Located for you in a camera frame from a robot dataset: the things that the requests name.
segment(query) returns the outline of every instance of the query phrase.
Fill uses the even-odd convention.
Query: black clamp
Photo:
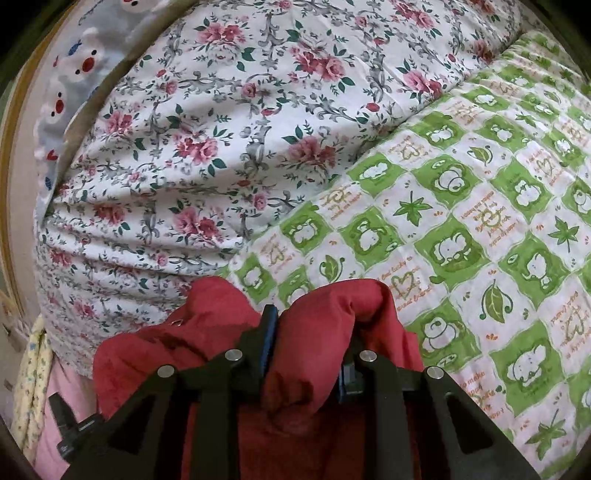
[[[73,432],[67,444],[74,450],[68,457],[75,459],[62,480],[180,478],[189,408],[196,402],[190,479],[239,480],[237,405],[259,401],[277,323],[277,309],[269,305],[257,328],[206,365],[181,372],[161,366],[113,417],[85,429],[91,434],[78,428],[76,436],[72,418],[62,421],[64,432]],[[365,480],[539,480],[439,367],[398,368],[355,337],[335,395],[366,405]]]

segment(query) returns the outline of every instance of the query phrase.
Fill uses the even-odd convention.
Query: cartoon face print
[[[433,247],[433,254],[441,266],[457,260],[467,260],[470,247],[461,233],[444,238]]]
[[[71,82],[81,82],[100,64],[105,48],[98,40],[98,30],[88,28],[60,62],[60,71]]]
[[[540,364],[545,359],[546,348],[544,345],[538,345],[532,350],[522,353],[515,363],[509,365],[507,377],[514,381],[520,381],[527,388],[542,376]]]
[[[120,0],[120,5],[126,12],[140,13],[153,9],[160,0]]]
[[[583,215],[587,215],[591,211],[591,197],[581,189],[576,189],[573,194],[574,202],[577,204],[577,209]]]
[[[66,111],[66,88],[57,79],[52,79],[47,88],[46,100],[41,107],[41,117],[48,124],[58,123]]]
[[[459,335],[458,328],[441,317],[435,317],[426,324],[424,332],[423,348],[429,353],[447,347]]]

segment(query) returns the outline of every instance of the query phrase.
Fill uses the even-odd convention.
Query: wooden frame
[[[6,291],[0,288],[0,301],[7,313],[11,315],[17,314],[19,317],[23,317],[24,309],[16,287],[17,284],[10,249],[9,180],[12,148],[19,127],[22,107],[27,98],[29,86],[35,76],[35,72],[43,60],[43,56],[53,37],[57,34],[73,7],[74,5],[64,12],[50,32],[35,48],[14,81],[7,87],[7,90],[10,89],[10,92],[2,114],[0,127],[0,202],[4,199],[4,208],[0,209],[0,275],[4,278]]]

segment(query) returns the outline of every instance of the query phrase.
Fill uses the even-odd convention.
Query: cartoon animal print
[[[451,166],[439,175],[439,178],[435,181],[435,188],[451,193],[459,192],[466,185],[462,175],[463,172],[460,167]]]
[[[528,275],[523,275],[526,280],[539,280],[542,290],[545,290],[552,281],[547,274],[547,265],[544,255],[536,253],[531,260],[525,266],[528,271]]]
[[[515,185],[515,191],[519,194],[515,198],[515,201],[517,201],[522,207],[527,207],[530,203],[537,202],[542,195],[540,187],[530,185],[525,180],[520,180],[517,185]]]
[[[456,233],[444,238],[433,247],[433,254],[441,266],[452,263],[462,258],[468,259],[471,249],[466,243],[466,238],[461,233]]]
[[[298,225],[294,226],[290,230],[289,235],[296,245],[301,245],[314,238],[317,233],[318,229],[316,228],[314,222],[311,219],[307,219],[304,223],[299,223]]]
[[[447,347],[459,334],[458,328],[453,323],[447,323],[441,317],[435,317],[425,325],[425,340],[423,349],[429,353]]]
[[[126,12],[140,13],[153,9],[161,0],[120,0]]]
[[[507,377],[520,381],[527,388],[542,376],[540,364],[546,359],[546,347],[538,345],[532,350],[522,353],[507,369]]]
[[[581,403],[585,408],[591,408],[591,387],[583,394]]]
[[[41,107],[41,117],[48,124],[58,123],[66,111],[67,92],[59,80],[53,78],[46,92],[46,101]]]
[[[449,140],[453,136],[453,130],[445,125],[443,128],[428,132],[427,135],[433,143],[438,143],[442,140]]]
[[[261,278],[261,269],[258,267],[249,270],[248,273],[244,276],[244,284],[247,287],[252,287],[255,290],[261,288],[262,286],[262,278]]]
[[[384,162],[380,162],[365,170],[360,176],[359,180],[373,180],[378,179],[386,173],[388,166]]]
[[[98,39],[98,30],[86,29],[75,42],[60,63],[60,73],[65,74],[70,82],[82,82],[101,63],[105,48]]]
[[[576,189],[573,194],[574,202],[577,204],[577,210],[583,215],[591,211],[591,196],[581,189]]]

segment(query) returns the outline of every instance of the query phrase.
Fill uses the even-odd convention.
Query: yellow fabric
[[[43,431],[43,410],[52,357],[53,351],[43,326],[43,318],[39,315],[18,370],[11,426],[17,445],[31,463],[35,461],[37,444]]]

